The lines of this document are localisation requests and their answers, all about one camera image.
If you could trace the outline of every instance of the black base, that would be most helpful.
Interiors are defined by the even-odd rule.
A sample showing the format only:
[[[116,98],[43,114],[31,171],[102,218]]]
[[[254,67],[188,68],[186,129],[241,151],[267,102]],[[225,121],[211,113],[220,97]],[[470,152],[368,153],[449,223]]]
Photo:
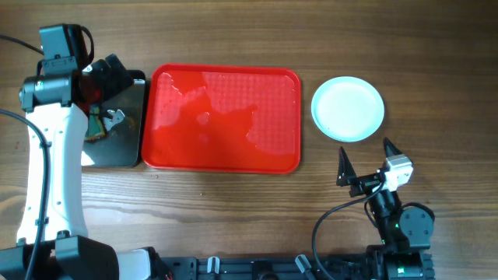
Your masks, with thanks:
[[[381,255],[382,247],[369,247],[365,254],[331,255],[321,260],[337,280],[403,279],[434,280],[433,262],[428,254]],[[175,280],[261,280],[258,268],[268,267],[279,280],[306,279],[293,258],[221,259],[219,274],[208,274],[208,260],[194,257],[164,257]],[[309,259],[317,280],[327,279]]]

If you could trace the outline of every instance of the small object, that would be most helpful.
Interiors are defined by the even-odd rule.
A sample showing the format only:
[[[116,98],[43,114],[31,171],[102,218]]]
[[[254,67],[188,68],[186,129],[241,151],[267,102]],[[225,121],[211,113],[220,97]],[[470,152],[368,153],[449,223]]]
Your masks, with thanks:
[[[88,117],[88,130],[85,134],[85,141],[95,141],[106,135],[106,131],[103,129],[102,122],[99,118],[100,107],[98,104],[90,105],[89,117]]]
[[[413,173],[412,161],[403,154],[388,157],[386,166],[389,171],[384,174],[387,179],[385,187],[390,191],[396,191],[399,186],[407,184]]]
[[[135,84],[100,105],[100,112],[121,109],[126,118],[113,126],[106,137],[83,144],[83,166],[133,167],[140,161],[141,134],[146,112],[146,75],[136,70],[129,72],[135,79]]]
[[[208,259],[207,272],[209,274],[209,280],[216,280],[219,274],[219,258],[210,257]]]
[[[219,274],[219,257],[210,257],[208,259],[208,273]]]
[[[311,101],[311,115],[328,137],[341,142],[357,142],[381,126],[384,103],[379,92],[368,82],[338,77],[317,89]]]
[[[125,114],[120,109],[117,109],[117,111],[107,110],[107,112],[109,113],[110,116],[112,116],[112,118],[109,117],[102,118],[103,126],[106,128],[106,131],[109,131],[110,129],[112,129],[113,126],[121,123],[125,119]]]
[[[313,275],[313,272],[311,272],[311,264],[305,255],[301,254],[297,256],[296,264],[297,267],[299,268],[299,271],[301,271],[301,273],[304,274],[307,280],[316,280],[316,278]]]

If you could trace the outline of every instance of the red tray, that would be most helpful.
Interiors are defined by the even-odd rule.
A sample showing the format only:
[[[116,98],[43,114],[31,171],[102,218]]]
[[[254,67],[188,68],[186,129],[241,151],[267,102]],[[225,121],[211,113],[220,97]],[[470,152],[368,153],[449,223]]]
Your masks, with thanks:
[[[289,69],[162,65],[142,158],[162,169],[289,173],[300,161],[300,101]]]

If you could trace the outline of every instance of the wood grain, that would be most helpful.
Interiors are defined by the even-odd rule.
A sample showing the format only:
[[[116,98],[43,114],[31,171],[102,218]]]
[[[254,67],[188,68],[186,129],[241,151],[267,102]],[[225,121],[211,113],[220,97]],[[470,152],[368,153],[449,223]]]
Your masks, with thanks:
[[[353,75],[381,93],[386,118],[343,144],[358,174],[383,160],[388,136],[416,163],[404,202],[437,215],[439,279],[498,276],[498,5],[435,1],[0,1],[0,33],[38,45],[40,26],[78,23],[96,57],[115,53],[151,76],[167,62],[287,67],[303,82],[303,147],[288,176],[83,169],[89,235],[116,250],[154,246],[163,256],[310,253],[318,217],[348,201],[335,186],[337,149],[310,116],[324,81]],[[0,107],[17,97],[39,55],[0,41]],[[0,247],[15,243],[26,194],[26,128],[0,117]],[[379,243],[361,206],[333,215],[320,252]]]

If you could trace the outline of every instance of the black mount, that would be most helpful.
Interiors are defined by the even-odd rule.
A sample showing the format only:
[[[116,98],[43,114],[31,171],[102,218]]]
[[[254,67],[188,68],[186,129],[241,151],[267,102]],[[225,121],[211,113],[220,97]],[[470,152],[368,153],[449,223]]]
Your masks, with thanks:
[[[403,152],[388,139],[384,139],[386,162]],[[384,164],[376,173],[357,177],[343,147],[339,149],[337,185],[350,186],[349,195],[371,194],[386,181],[385,173],[390,171]],[[424,205],[408,203],[402,205],[397,191],[382,190],[368,201],[376,227],[389,254],[408,254],[430,248],[434,214]]]
[[[83,33],[90,39],[90,54],[86,51]],[[52,103],[63,107],[76,103],[86,110],[88,104],[109,100],[133,85],[132,77],[115,54],[89,65],[94,56],[93,38],[84,26],[41,27],[40,38],[45,59],[38,64],[37,75],[27,78],[19,91],[25,112]]]
[[[208,270],[209,261],[194,257],[164,257],[174,280],[300,280],[308,279],[294,258],[220,259],[219,272]],[[327,279],[313,259],[313,276]],[[429,254],[386,255],[382,246],[369,246],[363,254],[333,254],[322,259],[336,280],[402,279],[434,280]]]

